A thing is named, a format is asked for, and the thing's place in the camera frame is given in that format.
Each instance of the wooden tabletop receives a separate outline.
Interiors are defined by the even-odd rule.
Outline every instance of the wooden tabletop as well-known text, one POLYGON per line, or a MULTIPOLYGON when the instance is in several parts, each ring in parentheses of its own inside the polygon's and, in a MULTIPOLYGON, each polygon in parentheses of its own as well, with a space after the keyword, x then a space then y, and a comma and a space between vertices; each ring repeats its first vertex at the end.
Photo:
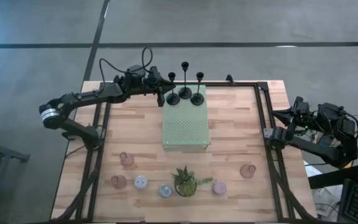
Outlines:
MULTIPOLYGON (((267 82, 273 109, 287 109, 289 103, 284 82, 267 82)), ((98 87, 99 82, 84 82, 82 91, 98 87)), ((267 118, 262 91, 261 94, 267 118)), ((205 152, 192 153, 163 150, 162 109, 157 107, 156 96, 133 96, 124 103, 111 105, 94 222, 277 221, 254 89, 207 87, 206 99, 211 145, 205 152), (133 153, 134 164, 123 167, 119 162, 120 152, 133 153), (244 164, 257 167, 253 178, 241 177, 239 169, 244 164), (213 183, 208 183, 200 185, 190 198, 181 197, 176 192, 170 198, 160 197, 158 188, 162 184, 173 186, 170 173, 185 165, 195 172, 197 179, 223 180, 227 185, 226 194, 213 194, 213 183), (121 190, 114 189, 110 182, 112 176, 119 174, 128 179, 127 187, 121 190), (148 178, 147 189, 137 190, 133 186, 138 175, 148 178)), ((91 124, 94 109, 95 105, 79 108, 75 121, 82 125, 91 124)), ((72 141, 67 153, 82 145, 80 139, 72 141)), ((291 191, 302 206, 316 216, 301 151, 286 147, 283 156, 291 191)), ((84 148, 65 160, 52 218, 62 214, 78 193, 85 157, 84 148)), ((280 197, 287 214, 281 191, 280 197)))

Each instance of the green perforated box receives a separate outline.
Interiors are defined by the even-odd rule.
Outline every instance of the green perforated box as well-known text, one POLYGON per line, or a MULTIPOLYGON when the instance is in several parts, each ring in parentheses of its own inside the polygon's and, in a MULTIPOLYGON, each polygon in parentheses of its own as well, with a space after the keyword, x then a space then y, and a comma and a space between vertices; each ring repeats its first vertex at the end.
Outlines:
MULTIPOLYGON (((178 85, 173 91, 178 93, 182 87, 178 85)), ((197 93, 197 85, 188 85, 188 87, 193 93, 197 93)), ((204 151, 210 144, 204 85, 200 85, 200 94, 205 98, 200 106, 193 105, 190 99, 180 99, 179 104, 175 106, 165 102, 162 145, 166 151, 204 151)))

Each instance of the gray floor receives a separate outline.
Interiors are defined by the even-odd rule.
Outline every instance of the gray floor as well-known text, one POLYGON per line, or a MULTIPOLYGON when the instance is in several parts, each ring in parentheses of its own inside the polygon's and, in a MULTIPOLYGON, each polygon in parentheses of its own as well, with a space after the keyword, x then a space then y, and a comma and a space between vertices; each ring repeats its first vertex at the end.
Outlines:
MULTIPOLYGON (((92 43, 103 0, 0 0, 0 44, 92 43)), ((101 42, 358 41, 354 0, 112 0, 101 42)), ((141 49, 99 49, 119 68, 141 49)), ((79 91, 90 49, 0 49, 0 145, 13 161, 0 193, 0 223, 48 220, 67 141, 42 126, 38 106, 79 91)), ((288 98, 331 102, 358 114, 358 47, 154 49, 162 74, 190 63, 210 80, 284 80, 288 98)), ((117 73, 106 68, 106 78, 117 73)), ((100 80, 95 64, 91 80, 100 80)), ((309 163, 318 158, 305 154, 309 163)), ((319 167, 323 172, 332 168, 319 167)))

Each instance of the black candle holder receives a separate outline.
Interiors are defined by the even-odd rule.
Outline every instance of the black candle holder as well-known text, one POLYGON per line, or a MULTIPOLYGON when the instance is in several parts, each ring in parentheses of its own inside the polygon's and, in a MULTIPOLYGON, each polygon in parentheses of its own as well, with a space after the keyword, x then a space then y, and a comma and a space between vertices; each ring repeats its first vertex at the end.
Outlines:
MULTIPOLYGON (((175 74, 173 72, 170 72, 168 74, 169 80, 173 83, 173 81, 175 80, 175 74)), ((180 102, 180 96, 178 95, 178 93, 174 93, 173 89, 172 89, 172 93, 170 93, 167 96, 167 103, 171 106, 175 106, 180 102)))
POLYGON ((186 72, 188 68, 189 68, 188 62, 181 63, 181 69, 183 69, 183 71, 185 72, 185 86, 179 90, 179 96, 182 99, 189 99, 191 97, 191 89, 186 87, 186 72))
POLYGON ((202 94, 200 94, 200 83, 201 83, 202 79, 204 78, 204 73, 198 72, 196 76, 197 76, 197 80, 198 80, 197 93, 194 93, 191 96, 190 101, 194 105, 199 106, 204 103, 204 96, 202 94))

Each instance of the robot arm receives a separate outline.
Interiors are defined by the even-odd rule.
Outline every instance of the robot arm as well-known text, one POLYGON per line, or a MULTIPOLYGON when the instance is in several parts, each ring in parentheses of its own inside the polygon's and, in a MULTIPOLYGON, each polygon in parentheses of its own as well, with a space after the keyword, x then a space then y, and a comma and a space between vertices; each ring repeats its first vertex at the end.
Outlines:
POLYGON ((277 127, 264 130, 264 137, 268 139, 268 145, 272 148, 283 149, 286 145, 291 145, 317 155, 324 162, 338 168, 357 159, 358 135, 354 136, 354 128, 355 122, 358 128, 358 121, 349 120, 346 117, 348 113, 343 110, 342 106, 338 107, 329 103, 318 105, 315 116, 314 113, 310 113, 309 104, 303 102, 303 98, 298 96, 291 108, 273 111, 272 114, 288 126, 287 129, 277 127), (322 146, 295 137, 297 126, 330 134, 340 142, 340 145, 322 146))
POLYGON ((62 128, 71 135, 83 139, 87 149, 99 146, 99 134, 95 127, 82 126, 68 116, 79 107, 98 103, 123 103, 132 95, 157 94, 158 106, 165 102, 164 94, 175 88, 175 84, 161 77, 157 67, 153 66, 145 77, 145 69, 134 65, 127 69, 121 78, 116 77, 113 83, 103 83, 99 90, 84 93, 69 93, 50 100, 39 107, 42 122, 46 128, 62 128))

